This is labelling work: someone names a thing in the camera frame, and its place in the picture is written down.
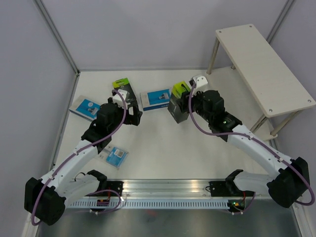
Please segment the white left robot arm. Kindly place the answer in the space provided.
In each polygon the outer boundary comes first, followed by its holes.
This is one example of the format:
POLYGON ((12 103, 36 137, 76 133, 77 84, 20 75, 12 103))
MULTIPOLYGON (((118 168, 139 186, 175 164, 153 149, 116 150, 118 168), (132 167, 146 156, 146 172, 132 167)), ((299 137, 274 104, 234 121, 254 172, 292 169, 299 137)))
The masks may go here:
POLYGON ((138 126, 141 116, 136 100, 122 101, 115 95, 102 104, 72 153, 41 178, 27 181, 24 208, 31 214, 32 225, 38 225, 36 219, 53 225, 76 200, 108 193, 107 176, 97 170, 87 172, 79 181, 73 178, 103 151, 123 124, 138 126))

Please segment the green black Gillette box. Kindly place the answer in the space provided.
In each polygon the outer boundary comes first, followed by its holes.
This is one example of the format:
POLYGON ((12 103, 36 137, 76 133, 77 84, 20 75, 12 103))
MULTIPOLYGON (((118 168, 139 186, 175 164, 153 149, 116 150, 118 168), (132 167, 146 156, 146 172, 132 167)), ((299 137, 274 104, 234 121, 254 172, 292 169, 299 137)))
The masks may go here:
POLYGON ((127 103, 131 103, 131 104, 137 104, 137 98, 136 95, 134 93, 134 90, 128 80, 128 78, 122 78, 122 79, 118 79, 114 82, 112 82, 113 88, 115 90, 124 90, 127 92, 127 96, 126 96, 126 102, 127 103))
POLYGON ((174 84, 171 90, 168 111, 177 123, 188 119, 188 99, 191 89, 185 81, 174 84))

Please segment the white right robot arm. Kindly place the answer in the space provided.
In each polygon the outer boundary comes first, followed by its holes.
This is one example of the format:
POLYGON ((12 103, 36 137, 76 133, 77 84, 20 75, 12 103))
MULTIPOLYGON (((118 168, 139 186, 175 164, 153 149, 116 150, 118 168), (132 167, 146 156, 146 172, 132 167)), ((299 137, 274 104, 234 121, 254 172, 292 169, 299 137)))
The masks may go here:
POLYGON ((293 159, 255 136, 243 123, 228 113, 218 91, 182 93, 178 102, 182 112, 202 117, 210 129, 204 134, 217 136, 239 148, 256 161, 266 174, 254 174, 237 169, 225 179, 226 191, 237 195, 243 191, 269 194, 280 206, 293 203, 313 205, 316 197, 310 186, 308 163, 301 157, 293 159))

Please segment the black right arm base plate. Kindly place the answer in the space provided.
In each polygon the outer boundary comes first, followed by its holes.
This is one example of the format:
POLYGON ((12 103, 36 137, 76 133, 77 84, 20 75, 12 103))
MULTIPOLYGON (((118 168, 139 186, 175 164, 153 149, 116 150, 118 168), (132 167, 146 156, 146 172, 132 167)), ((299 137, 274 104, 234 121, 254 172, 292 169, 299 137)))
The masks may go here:
POLYGON ((252 197, 252 191, 242 191, 233 182, 210 181, 205 190, 211 193, 212 197, 252 197))

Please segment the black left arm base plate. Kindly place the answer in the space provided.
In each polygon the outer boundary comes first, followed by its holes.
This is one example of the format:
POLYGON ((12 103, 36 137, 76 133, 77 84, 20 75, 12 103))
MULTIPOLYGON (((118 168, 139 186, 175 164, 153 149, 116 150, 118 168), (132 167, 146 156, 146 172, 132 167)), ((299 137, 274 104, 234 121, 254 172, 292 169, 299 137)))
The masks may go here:
POLYGON ((122 195, 123 181, 107 181, 106 184, 102 184, 98 187, 94 193, 87 194, 87 197, 117 197, 122 195))

